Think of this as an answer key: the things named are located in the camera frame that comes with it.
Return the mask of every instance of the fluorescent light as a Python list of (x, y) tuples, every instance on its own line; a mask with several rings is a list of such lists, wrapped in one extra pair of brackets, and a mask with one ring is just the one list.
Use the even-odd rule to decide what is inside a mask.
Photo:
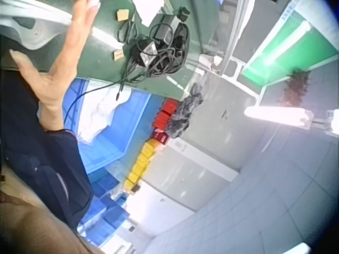
[(339, 135), (339, 110), (334, 110), (331, 121), (332, 132)]
[(283, 254), (309, 254), (311, 248), (307, 244), (301, 243)]
[(245, 115), (275, 123), (310, 128), (314, 114), (298, 107), (250, 106), (245, 109)]
[(309, 30), (311, 24), (303, 21), (297, 29), (295, 29), (268, 57), (264, 60), (264, 64), (271, 65), (277, 58), (279, 58), (285, 51), (291, 48), (297, 41), (299, 41)]

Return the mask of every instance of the black cable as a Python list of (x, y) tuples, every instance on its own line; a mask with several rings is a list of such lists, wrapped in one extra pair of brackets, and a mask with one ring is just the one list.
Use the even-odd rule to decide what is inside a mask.
[[(76, 97), (74, 99), (74, 101), (72, 102), (72, 104), (70, 105), (70, 107), (68, 108), (68, 110), (66, 112), (65, 119), (64, 119), (64, 124), (67, 121), (67, 117), (68, 117), (69, 112), (72, 109), (72, 107), (76, 104), (76, 102), (81, 97), (85, 96), (88, 93), (91, 93), (91, 92), (94, 92), (94, 91), (97, 91), (97, 90), (100, 90), (100, 89), (104, 89), (104, 88), (116, 85), (117, 83), (120, 83), (120, 88), (119, 88), (119, 91), (118, 91), (117, 97), (116, 97), (116, 100), (118, 100), (120, 92), (123, 91), (125, 82), (131, 83), (131, 84), (138, 84), (138, 83), (142, 82), (143, 80), (145, 80), (148, 77), (151, 77), (151, 78), (152, 77), (160, 77), (160, 76), (163, 76), (163, 75), (166, 75), (166, 74), (175, 73), (176, 71), (178, 71), (184, 65), (184, 63), (186, 61), (186, 58), (187, 58), (187, 55), (188, 55), (189, 43), (190, 43), (190, 32), (189, 32), (188, 26), (186, 24), (181, 23), (179, 25), (180, 30), (178, 31), (178, 29), (177, 29), (177, 31), (174, 33), (172, 27), (170, 25), (166, 24), (166, 23), (155, 24), (150, 29), (149, 36), (146, 37), (147, 40), (152, 40), (154, 42), (157, 42), (157, 44), (161, 44), (161, 42), (159, 42), (159, 41), (157, 41), (157, 40), (155, 40), (155, 39), (153, 39), (151, 37), (152, 36), (151, 35), (152, 31), (156, 27), (158, 27), (160, 25), (168, 26), (170, 28), (170, 30), (171, 30), (172, 37), (171, 37), (170, 43), (168, 45), (163, 46), (162, 48), (157, 50), (158, 54), (156, 54), (156, 55), (155, 54), (150, 54), (150, 53), (144, 52), (140, 48), (139, 41), (145, 40), (145, 37), (143, 39), (136, 40), (136, 47), (138, 48), (139, 52), (142, 52), (142, 53), (144, 53), (144, 54), (146, 54), (148, 56), (155, 56), (155, 59), (147, 67), (146, 71), (144, 71), (144, 72), (142, 72), (142, 73), (140, 73), (140, 74), (138, 74), (138, 75), (136, 75), (136, 76), (134, 76), (132, 78), (129, 78), (131, 73), (138, 66), (138, 63), (136, 62), (136, 60), (133, 58), (133, 56), (131, 56), (129, 58), (127, 64), (126, 64), (126, 68), (125, 68), (124, 73), (122, 75), (122, 78), (120, 80), (118, 80), (116, 82), (113, 82), (113, 83), (110, 83), (109, 85), (106, 85), (106, 86), (102, 86), (102, 87), (98, 87), (98, 88), (95, 88), (95, 89), (90, 90), (90, 91), (86, 91), (86, 92), (80, 94), (78, 97)], [(182, 39), (182, 41), (184, 42), (184, 46), (181, 46), (181, 48), (177, 48), (177, 47), (173, 46), (172, 44), (173, 44), (173, 41), (174, 41), (174, 38), (175, 38), (175, 34), (178, 35), (182, 31), (183, 28), (186, 29), (186, 36), (185, 36), (185, 38)], [(130, 35), (130, 32), (131, 32), (131, 29), (133, 29), (133, 27), (128, 25), (128, 27), (127, 27), (127, 34), (125, 34), (124, 38), (128, 39), (128, 37)], [(178, 52), (183, 53), (183, 56), (181, 57), (182, 59), (179, 59), (179, 57), (177, 56)]]
[(72, 104), (69, 106), (68, 110), (67, 110), (67, 113), (66, 113), (65, 119), (64, 119), (64, 124), (65, 124), (66, 121), (67, 121), (67, 117), (68, 117), (68, 114), (69, 114), (70, 110), (72, 109), (72, 107), (74, 106), (74, 104), (75, 104), (81, 97), (83, 97), (83, 96), (85, 96), (86, 94), (89, 94), (89, 93), (91, 93), (91, 92), (98, 91), (98, 90), (100, 90), (100, 89), (104, 89), (104, 88), (113, 86), (113, 85), (115, 85), (116, 83), (119, 83), (120, 81), (122, 81), (122, 79), (119, 80), (119, 81), (110, 83), (109, 85), (102, 86), (102, 87), (98, 87), (98, 88), (93, 89), (93, 90), (90, 90), (90, 91), (86, 91), (86, 92), (80, 94), (78, 97), (76, 97), (76, 98), (74, 99), (74, 101), (72, 102)]
[[(120, 33), (124, 30), (123, 39), (120, 38)], [(121, 43), (130, 44), (132, 40), (136, 40), (139, 36), (139, 30), (132, 19), (125, 21), (118, 29), (117, 40)]]

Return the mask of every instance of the sleeve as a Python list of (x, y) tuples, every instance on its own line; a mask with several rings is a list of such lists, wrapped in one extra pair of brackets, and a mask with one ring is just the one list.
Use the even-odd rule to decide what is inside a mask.
[(53, 156), (53, 168), (63, 179), (68, 191), (68, 203), (76, 225), (88, 211), (93, 191), (83, 165), (78, 141), (70, 130), (48, 131)]

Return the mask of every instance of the green panel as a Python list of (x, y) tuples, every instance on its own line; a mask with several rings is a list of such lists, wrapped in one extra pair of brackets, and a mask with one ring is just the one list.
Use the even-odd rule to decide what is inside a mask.
[(242, 74), (258, 85), (267, 85), (286, 77), (296, 68), (306, 70), (337, 54), (336, 49), (314, 27), (311, 28), (285, 53), (272, 64), (266, 66), (267, 57), (297, 28), (305, 19), (296, 11), (286, 20), (283, 27), (267, 45), (263, 52), (246, 68)]

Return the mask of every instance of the power adapter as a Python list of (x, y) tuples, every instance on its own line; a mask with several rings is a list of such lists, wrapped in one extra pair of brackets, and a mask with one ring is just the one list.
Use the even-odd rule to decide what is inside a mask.
[(148, 67), (157, 57), (158, 51), (152, 40), (141, 40), (131, 49), (131, 56), (138, 65)]

